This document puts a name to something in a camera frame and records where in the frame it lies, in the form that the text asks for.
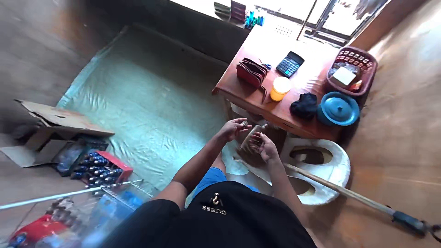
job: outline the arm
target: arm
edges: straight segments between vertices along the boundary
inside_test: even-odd
[[[222,148],[232,141],[239,133],[247,132],[250,125],[244,127],[242,122],[246,118],[230,120],[212,137],[207,144],[178,170],[172,181],[161,191],[155,199],[167,199],[175,202],[182,210],[185,198],[198,185],[207,173]]]
[[[270,138],[259,132],[255,132],[251,135],[251,137],[251,148],[260,153],[262,159],[268,166],[269,177],[271,178],[271,183],[273,184],[274,197],[284,202],[292,210],[292,212],[294,212],[299,221],[302,223],[303,227],[313,239],[315,245],[318,248],[323,248],[324,246],[322,243],[309,228],[309,221],[306,217],[306,212],[302,207],[302,203],[300,202],[297,193],[289,182],[285,168],[277,152],[276,145],[274,145]]]

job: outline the blue pot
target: blue pot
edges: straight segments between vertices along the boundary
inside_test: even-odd
[[[324,95],[317,108],[317,119],[328,126],[348,126],[359,116],[360,109],[357,102],[337,91]]]

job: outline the blue shorts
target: blue shorts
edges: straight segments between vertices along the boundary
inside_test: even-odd
[[[219,168],[211,167],[210,169],[208,169],[205,176],[202,178],[202,180],[196,186],[196,190],[194,191],[193,198],[197,194],[199,194],[199,192],[201,192],[203,189],[205,189],[206,187],[208,187],[212,184],[215,184],[215,183],[220,183],[220,182],[225,182],[225,181],[227,181],[227,177],[225,176],[225,174]],[[258,189],[256,189],[255,187],[253,187],[251,185],[246,185],[246,186],[250,190],[255,191],[257,193],[260,193],[260,191]]]

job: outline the yellow cup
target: yellow cup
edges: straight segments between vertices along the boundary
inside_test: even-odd
[[[278,77],[274,79],[273,89],[269,93],[269,96],[273,101],[281,101],[290,89],[291,81],[285,77]]]

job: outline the person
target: person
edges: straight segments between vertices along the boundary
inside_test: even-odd
[[[276,146],[266,135],[252,134],[250,147],[267,164],[274,197],[227,181],[220,153],[227,142],[251,128],[244,126],[246,120],[228,121],[168,186],[124,220],[102,247],[323,247],[308,229],[302,204]],[[185,209],[185,199],[195,188]]]

